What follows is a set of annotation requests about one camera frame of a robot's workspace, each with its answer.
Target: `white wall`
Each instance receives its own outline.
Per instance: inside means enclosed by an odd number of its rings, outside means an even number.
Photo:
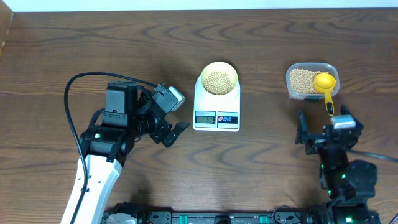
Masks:
[[[3,0],[14,12],[398,7],[398,0]]]

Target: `white scale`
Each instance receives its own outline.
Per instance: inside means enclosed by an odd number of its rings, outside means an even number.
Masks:
[[[236,80],[225,95],[214,95],[202,85],[202,77],[211,72],[225,72]],[[203,69],[195,85],[192,126],[198,131],[239,131],[241,127],[241,85],[235,69],[224,62],[214,62]]]

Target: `clear plastic container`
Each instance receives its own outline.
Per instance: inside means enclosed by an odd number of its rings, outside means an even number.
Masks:
[[[321,72],[328,72],[330,75],[333,75],[333,77],[336,79],[336,86],[333,92],[331,93],[331,96],[335,96],[340,89],[340,81],[338,79],[338,73],[335,67],[332,65],[329,65],[327,63],[296,63],[292,65],[286,72],[286,84],[287,84],[287,90],[289,91],[289,98],[293,99],[323,99],[325,96],[324,94],[311,94],[311,93],[297,93],[290,82],[290,73],[293,69],[306,69],[309,71],[321,71]]]

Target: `yellow scoop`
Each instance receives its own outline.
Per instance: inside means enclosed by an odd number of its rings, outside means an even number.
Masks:
[[[333,106],[333,101],[331,100],[331,92],[333,87],[336,85],[336,79],[327,74],[318,74],[313,80],[313,87],[320,93],[325,94],[326,111],[329,116],[333,116],[335,113],[335,107]]]

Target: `wooden table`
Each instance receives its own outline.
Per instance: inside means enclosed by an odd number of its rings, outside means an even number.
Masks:
[[[107,71],[163,82],[185,104],[167,119],[192,122],[201,70],[222,60],[238,68],[241,130],[186,130],[166,149],[144,137],[108,201],[175,210],[273,210],[327,199],[318,156],[294,144],[297,111],[313,132],[328,124],[323,102],[288,99],[285,73],[297,62],[334,65],[346,104],[365,125],[356,149],[397,156],[398,9],[17,13],[0,61],[0,223],[59,223],[78,153],[63,91],[77,73]],[[73,84],[76,129],[105,103],[108,81]],[[369,201],[387,223],[398,208],[398,165],[379,168]]]

